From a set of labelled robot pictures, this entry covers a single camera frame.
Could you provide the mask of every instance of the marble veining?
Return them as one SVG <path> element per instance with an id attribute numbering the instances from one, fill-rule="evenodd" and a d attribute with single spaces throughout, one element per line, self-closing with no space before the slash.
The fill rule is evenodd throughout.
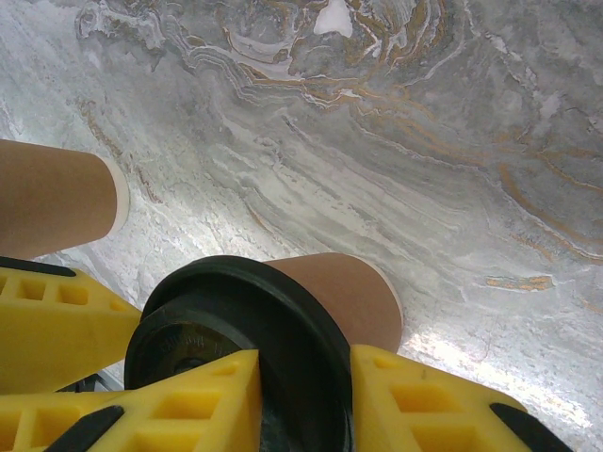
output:
<path id="1" fill-rule="evenodd" d="M 5 0 L 0 136 L 129 179 L 124 229 L 47 262 L 141 306 L 205 255 L 360 255 L 401 354 L 603 450 L 601 29 L 596 0 Z"/>

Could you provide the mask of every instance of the black circular hub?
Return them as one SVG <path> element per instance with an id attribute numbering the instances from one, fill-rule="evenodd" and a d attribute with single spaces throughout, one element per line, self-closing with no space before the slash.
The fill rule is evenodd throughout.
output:
<path id="1" fill-rule="evenodd" d="M 351 451 L 348 343 L 303 287 L 249 259 L 201 259 L 159 284 L 127 350 L 125 387 L 251 348 L 260 351 L 261 450 Z"/>

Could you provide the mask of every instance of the marble surface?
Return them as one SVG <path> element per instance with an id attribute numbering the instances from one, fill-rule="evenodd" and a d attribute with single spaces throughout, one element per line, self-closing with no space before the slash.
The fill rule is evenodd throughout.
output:
<path id="1" fill-rule="evenodd" d="M 132 190 L 118 234 L 44 259 L 140 306 L 201 256 L 360 255 L 399 353 L 603 450 L 600 2 L 331 2 L 3 0 L 0 136 Z"/>

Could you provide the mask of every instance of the rectangular slot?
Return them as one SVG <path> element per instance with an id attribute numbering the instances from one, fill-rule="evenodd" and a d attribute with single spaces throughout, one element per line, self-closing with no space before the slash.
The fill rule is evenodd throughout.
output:
<path id="1" fill-rule="evenodd" d="M 154 419 L 209 419 L 220 401 L 220 394 L 173 393 L 166 395 L 153 414 Z"/>
<path id="2" fill-rule="evenodd" d="M 43 299 L 46 283 L 36 280 L 21 280 L 17 290 L 18 299 Z"/>
<path id="3" fill-rule="evenodd" d="M 473 426 L 413 426 L 411 431 L 421 452 L 498 450 L 487 444 Z"/>
<path id="4" fill-rule="evenodd" d="M 39 409 L 31 439 L 32 447 L 52 444 L 60 435 L 80 418 L 76 407 L 53 407 Z"/>
<path id="5" fill-rule="evenodd" d="M 12 450 L 19 429 L 20 412 L 0 412 L 0 452 Z"/>
<path id="6" fill-rule="evenodd" d="M 404 384 L 392 387 L 401 412 L 459 412 L 452 396 L 435 384 Z"/>
<path id="7" fill-rule="evenodd" d="M 200 431 L 139 431 L 122 452 L 193 452 Z"/>
<path id="8" fill-rule="evenodd" d="M 61 285 L 58 288 L 57 301 L 82 306 L 88 303 L 88 290 L 74 285 Z"/>

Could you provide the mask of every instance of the gray marble slab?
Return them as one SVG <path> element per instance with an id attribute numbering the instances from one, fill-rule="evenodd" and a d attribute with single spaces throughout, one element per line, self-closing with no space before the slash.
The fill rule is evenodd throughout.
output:
<path id="1" fill-rule="evenodd" d="M 601 3 L 331 1 L 3 0 L 0 136 L 132 190 L 45 260 L 141 306 L 206 255 L 363 256 L 400 354 L 603 450 Z"/>

